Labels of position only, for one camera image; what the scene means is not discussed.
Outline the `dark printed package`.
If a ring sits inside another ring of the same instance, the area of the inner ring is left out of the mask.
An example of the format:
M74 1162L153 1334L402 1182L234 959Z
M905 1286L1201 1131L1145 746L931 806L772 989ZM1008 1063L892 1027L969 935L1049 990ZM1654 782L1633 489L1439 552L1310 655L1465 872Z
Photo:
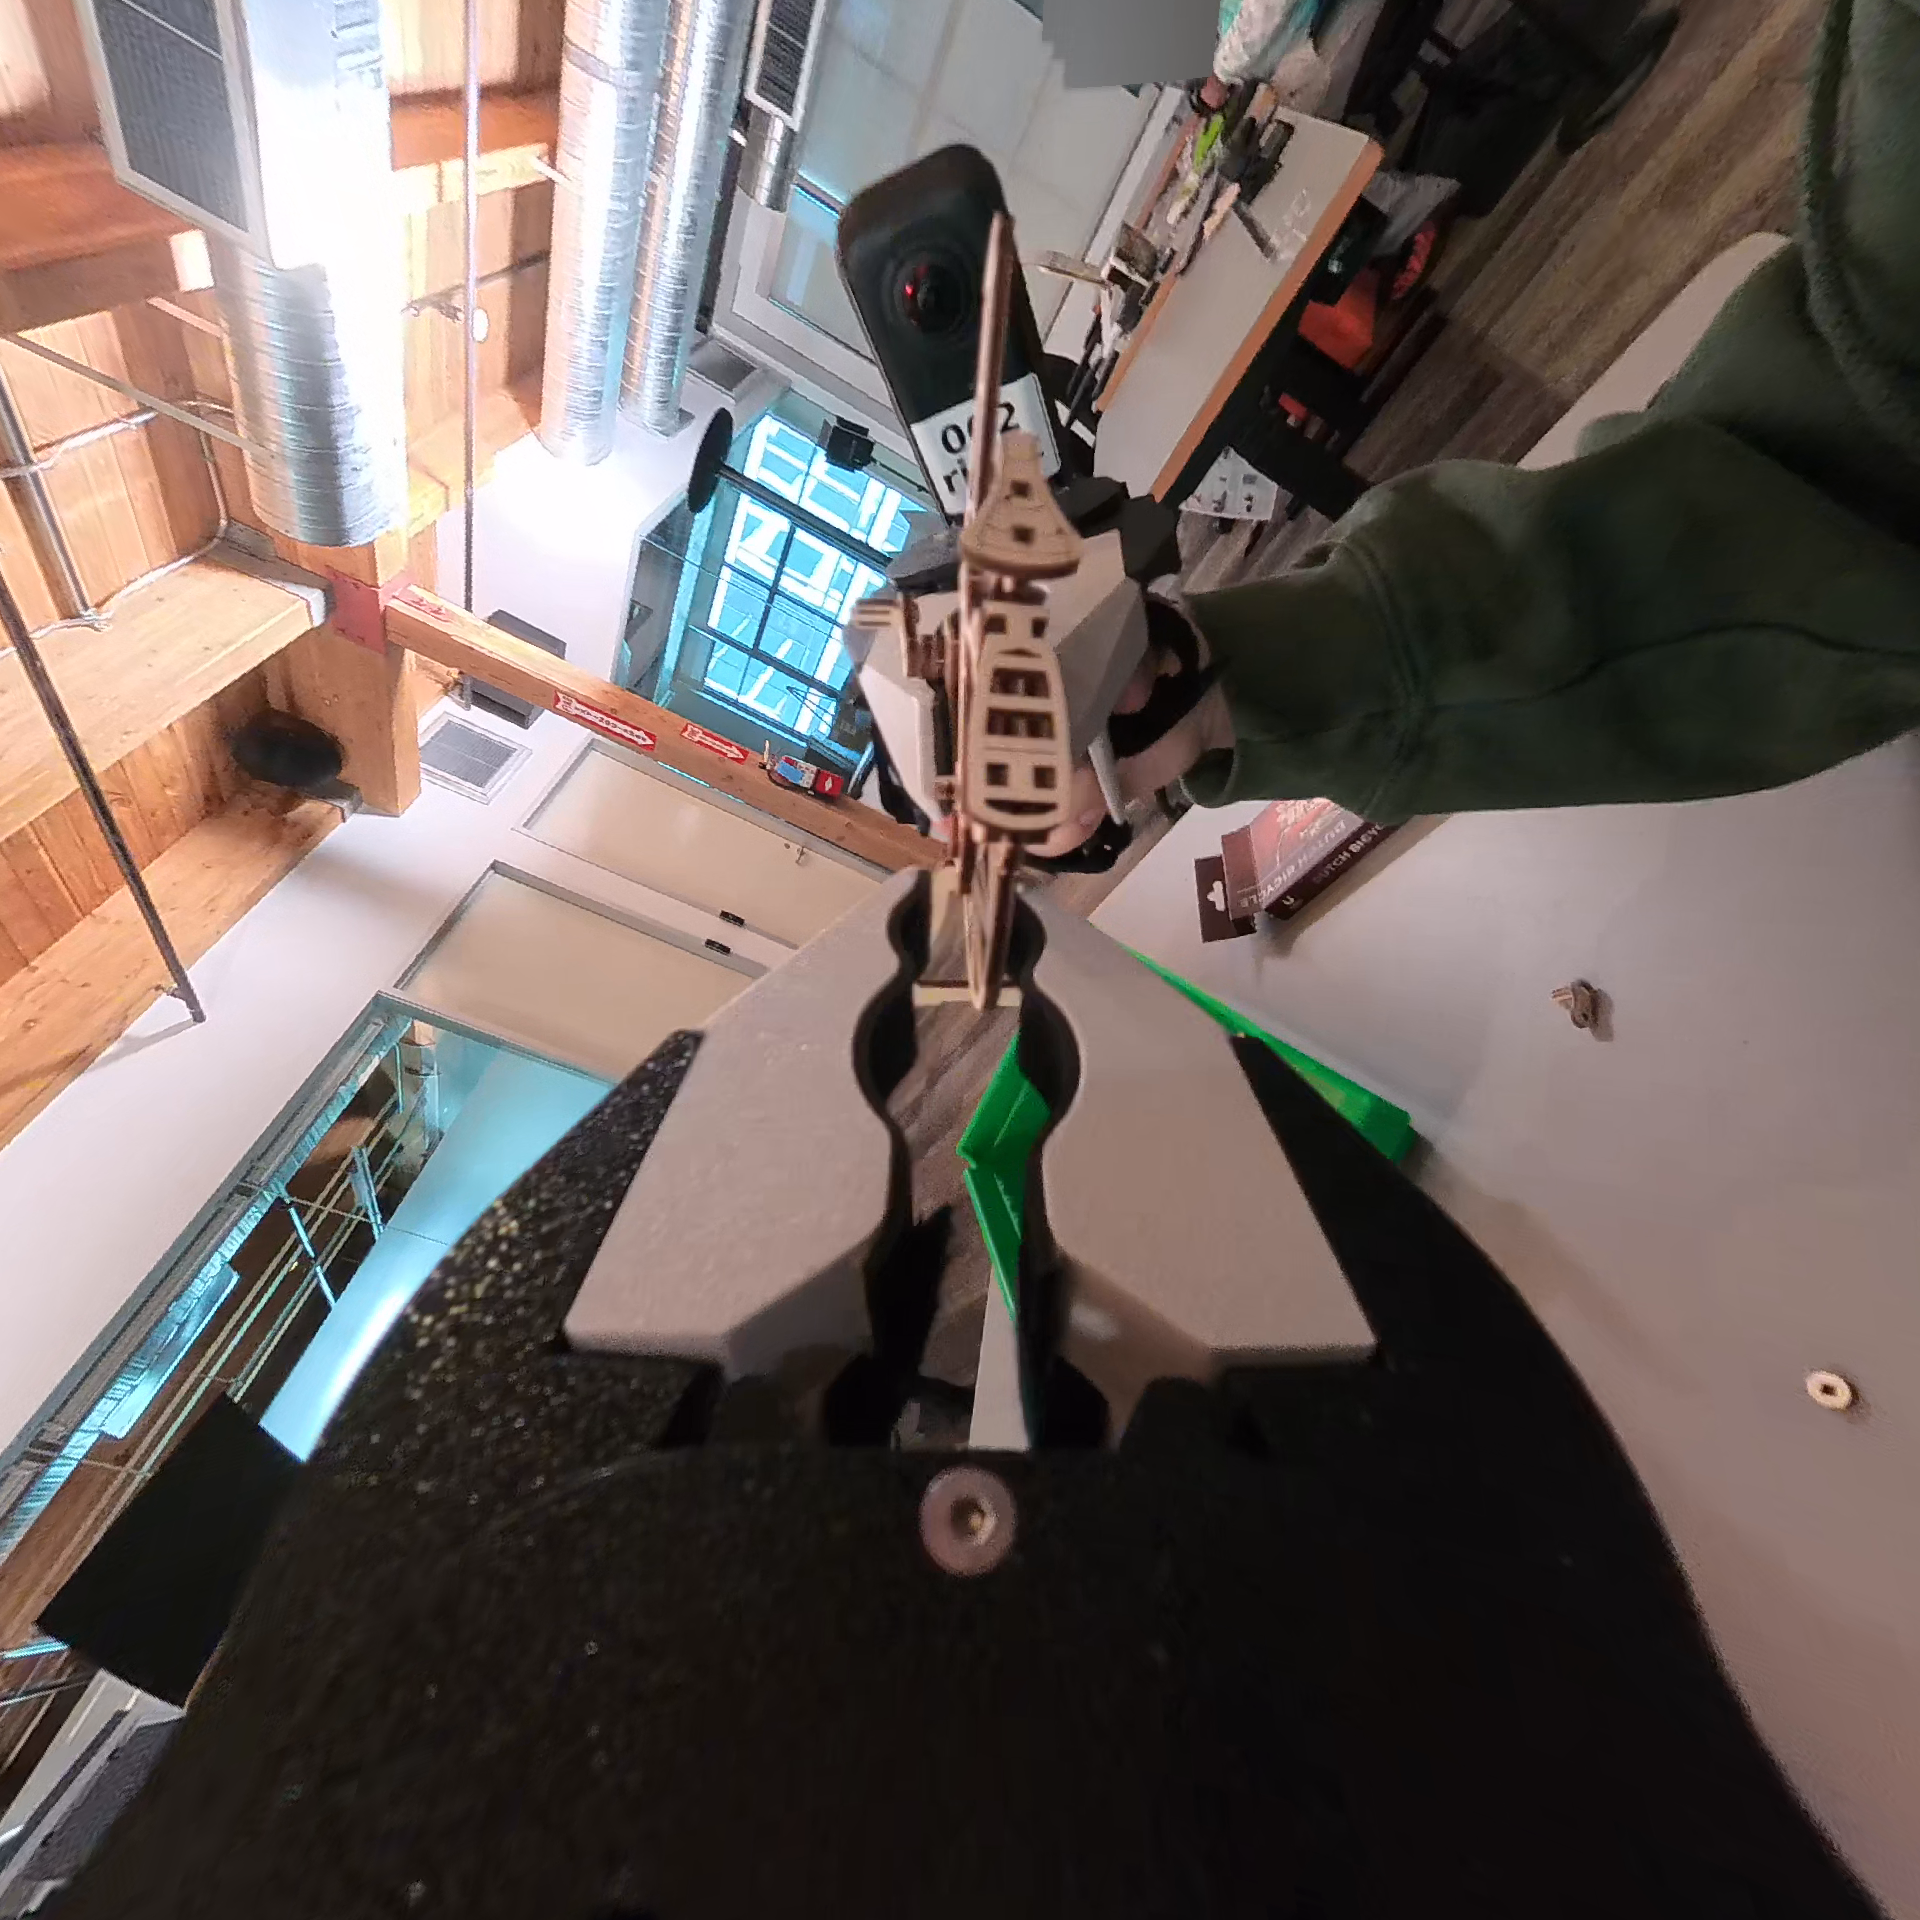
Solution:
M1263 922L1289 925L1398 834L1328 798L1277 800L1194 863L1204 944L1250 939Z

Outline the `grid pane window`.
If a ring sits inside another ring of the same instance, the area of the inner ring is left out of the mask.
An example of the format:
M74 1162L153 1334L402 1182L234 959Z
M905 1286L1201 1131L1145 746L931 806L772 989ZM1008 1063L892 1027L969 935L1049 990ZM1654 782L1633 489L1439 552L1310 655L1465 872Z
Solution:
M884 461L836 465L825 437L818 410L789 407L732 438L693 520L657 690L754 754L779 743L851 773L870 723L844 630L932 511Z

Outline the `slim silver air duct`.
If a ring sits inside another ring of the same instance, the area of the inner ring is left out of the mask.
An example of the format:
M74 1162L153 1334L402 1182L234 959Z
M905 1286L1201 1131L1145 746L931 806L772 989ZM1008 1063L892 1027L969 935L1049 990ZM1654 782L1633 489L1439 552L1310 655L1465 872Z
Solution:
M682 424L757 3L568 3L540 366L543 448Z

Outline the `wooden bicycle model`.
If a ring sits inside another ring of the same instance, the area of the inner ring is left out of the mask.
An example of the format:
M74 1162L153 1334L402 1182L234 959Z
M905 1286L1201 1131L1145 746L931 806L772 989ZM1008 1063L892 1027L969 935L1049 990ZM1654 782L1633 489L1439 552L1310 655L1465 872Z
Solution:
M1085 541L1055 501L1039 438L1003 424L1016 276L1015 225L998 211L981 276L956 609L923 634L911 597L875 592L846 627L863 669L892 663L908 683L945 690L952 767L932 778L932 798L950 828L934 918L958 909L981 1013L1000 999L1025 853L1064 826L1074 769L1044 587L1079 573Z

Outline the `large silver air duct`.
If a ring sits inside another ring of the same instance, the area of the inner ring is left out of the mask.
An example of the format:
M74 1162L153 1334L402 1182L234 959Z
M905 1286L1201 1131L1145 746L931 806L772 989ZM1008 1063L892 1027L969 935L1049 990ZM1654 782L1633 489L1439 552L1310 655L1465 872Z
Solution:
M253 506L316 549L404 519L402 211L382 9L217 5L244 222L209 239Z

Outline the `metal vent grille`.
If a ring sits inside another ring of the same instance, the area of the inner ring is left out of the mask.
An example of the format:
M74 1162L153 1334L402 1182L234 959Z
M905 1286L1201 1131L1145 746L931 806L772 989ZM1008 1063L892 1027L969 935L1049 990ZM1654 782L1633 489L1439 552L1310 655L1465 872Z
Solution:
M118 185L271 253L243 14L231 3L76 3Z

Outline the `wooden ceiling beam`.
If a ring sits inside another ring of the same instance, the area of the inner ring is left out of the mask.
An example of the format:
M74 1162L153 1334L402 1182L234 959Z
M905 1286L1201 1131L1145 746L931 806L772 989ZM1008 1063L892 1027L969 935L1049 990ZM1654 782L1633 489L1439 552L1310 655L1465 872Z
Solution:
M386 641L396 649L586 729L613 746L766 815L786 832L884 872L937 871L948 861L948 848L938 839L863 800L821 798L770 780L761 758L730 739L544 652L435 592L399 587L389 595L382 618Z

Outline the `white table orange edge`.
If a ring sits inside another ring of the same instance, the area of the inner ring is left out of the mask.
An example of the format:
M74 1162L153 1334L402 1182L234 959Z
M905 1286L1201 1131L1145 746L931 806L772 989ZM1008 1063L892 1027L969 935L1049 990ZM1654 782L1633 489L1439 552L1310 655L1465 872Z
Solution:
M1383 165L1357 128L1283 109L1290 130L1253 201L1164 278L1096 408L1092 470L1167 506L1185 501L1227 443L1228 417Z

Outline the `glass railing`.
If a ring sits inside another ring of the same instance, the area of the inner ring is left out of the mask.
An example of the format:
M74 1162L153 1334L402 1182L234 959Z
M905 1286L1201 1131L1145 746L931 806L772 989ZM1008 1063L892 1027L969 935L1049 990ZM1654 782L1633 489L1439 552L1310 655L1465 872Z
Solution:
M5 1464L5 1558L132 1495L212 1400L296 1456L431 1271L613 1085L379 996Z

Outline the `frosted glass door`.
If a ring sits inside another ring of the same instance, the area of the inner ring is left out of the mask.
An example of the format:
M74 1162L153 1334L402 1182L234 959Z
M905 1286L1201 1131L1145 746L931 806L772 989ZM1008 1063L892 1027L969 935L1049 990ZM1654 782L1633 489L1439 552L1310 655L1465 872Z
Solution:
M396 995L454 1027L608 1080L703 1031L763 969L649 916L493 865Z
M783 948L805 948L884 882L606 743L581 751L523 828L555 853Z

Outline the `person's green hoodie torso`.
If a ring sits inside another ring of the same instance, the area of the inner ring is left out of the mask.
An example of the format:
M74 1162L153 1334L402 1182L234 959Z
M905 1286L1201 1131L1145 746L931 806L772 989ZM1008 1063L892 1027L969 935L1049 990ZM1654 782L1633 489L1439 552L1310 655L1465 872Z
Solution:
M1861 413L1919 455L1919 7L1829 5L1806 78L1800 255Z

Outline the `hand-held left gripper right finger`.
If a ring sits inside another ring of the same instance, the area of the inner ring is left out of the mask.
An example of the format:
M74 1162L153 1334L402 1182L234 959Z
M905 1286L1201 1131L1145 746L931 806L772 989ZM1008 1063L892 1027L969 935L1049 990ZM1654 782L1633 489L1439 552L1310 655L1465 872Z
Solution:
M1348 1365L1377 1334L1237 1037L1050 898L1020 903L1020 1040L1049 1127L1026 1180L1028 1381L1218 1381Z

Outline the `orange tool case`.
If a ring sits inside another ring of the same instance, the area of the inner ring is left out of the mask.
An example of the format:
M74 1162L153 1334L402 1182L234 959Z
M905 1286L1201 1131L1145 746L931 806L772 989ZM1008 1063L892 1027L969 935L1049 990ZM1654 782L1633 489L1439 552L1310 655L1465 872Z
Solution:
M1300 321L1304 347L1332 368L1375 374L1429 301L1429 281L1446 246L1452 216L1432 214L1394 253L1366 267L1338 301L1313 301Z

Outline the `person's right forearm green sleeve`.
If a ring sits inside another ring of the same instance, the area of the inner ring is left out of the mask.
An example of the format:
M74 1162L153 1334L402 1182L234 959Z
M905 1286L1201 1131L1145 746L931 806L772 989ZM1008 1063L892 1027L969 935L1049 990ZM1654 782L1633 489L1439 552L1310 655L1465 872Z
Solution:
M1194 802L1689 804L1915 732L1916 269L1910 213L1777 253L1572 458L1407 473L1199 597L1230 734Z

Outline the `person's right hand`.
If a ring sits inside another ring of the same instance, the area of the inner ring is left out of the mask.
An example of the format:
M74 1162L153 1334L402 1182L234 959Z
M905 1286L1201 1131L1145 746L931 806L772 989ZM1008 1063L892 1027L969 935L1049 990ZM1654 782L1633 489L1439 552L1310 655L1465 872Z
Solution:
M1037 844L1040 863L1074 867L1083 851L1108 828L1128 828L1135 816L1164 790L1188 780L1209 757L1228 757L1237 743L1228 701L1211 673L1202 669L1199 696L1179 717L1161 725L1140 723L1149 709L1167 709L1169 688L1187 683L1187 674L1159 656L1145 658L1116 695L1111 726L1135 725L1149 741L1135 754L1114 753L1105 780L1092 757L1071 767L1066 812L1062 823Z

